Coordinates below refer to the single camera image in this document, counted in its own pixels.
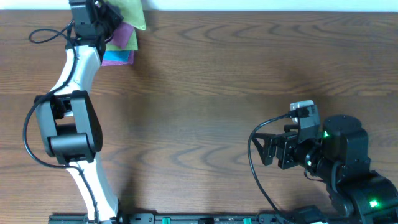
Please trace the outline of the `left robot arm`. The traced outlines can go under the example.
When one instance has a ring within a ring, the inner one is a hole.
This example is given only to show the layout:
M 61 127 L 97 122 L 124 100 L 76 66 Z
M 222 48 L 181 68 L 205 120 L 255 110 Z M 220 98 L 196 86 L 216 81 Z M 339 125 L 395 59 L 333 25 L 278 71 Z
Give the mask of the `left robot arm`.
M 56 36 L 66 40 L 67 61 L 55 86 L 38 95 L 25 119 L 22 138 L 27 142 L 27 126 L 36 115 L 44 150 L 57 160 L 46 167 L 65 169 L 74 179 L 86 204 L 82 223 L 122 223 L 119 200 L 111 189 L 100 152 L 103 133 L 90 100 L 90 90 L 106 51 L 106 43 L 121 24 L 119 8 L 106 1 L 72 0 L 72 19 Z

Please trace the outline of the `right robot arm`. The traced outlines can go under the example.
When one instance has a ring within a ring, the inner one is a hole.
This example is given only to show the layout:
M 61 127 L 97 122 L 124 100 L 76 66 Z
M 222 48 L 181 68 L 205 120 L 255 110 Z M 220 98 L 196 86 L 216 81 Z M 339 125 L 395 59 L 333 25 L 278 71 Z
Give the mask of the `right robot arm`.
M 397 223 L 397 189 L 370 169 L 369 138 L 359 119 L 348 115 L 326 118 L 314 138 L 299 139 L 300 126 L 286 125 L 282 134 L 254 129 L 255 145 L 266 166 L 278 159 L 281 169 L 302 166 L 307 177 L 326 185 L 337 223 Z

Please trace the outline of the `light green cloth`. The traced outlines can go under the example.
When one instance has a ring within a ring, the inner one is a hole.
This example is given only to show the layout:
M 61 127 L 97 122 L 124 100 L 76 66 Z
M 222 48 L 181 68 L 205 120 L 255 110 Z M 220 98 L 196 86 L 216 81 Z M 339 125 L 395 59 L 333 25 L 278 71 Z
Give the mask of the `light green cloth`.
M 124 17 L 123 22 L 139 30 L 146 30 L 146 20 L 141 0 L 106 0 L 106 2 L 120 9 L 121 15 Z

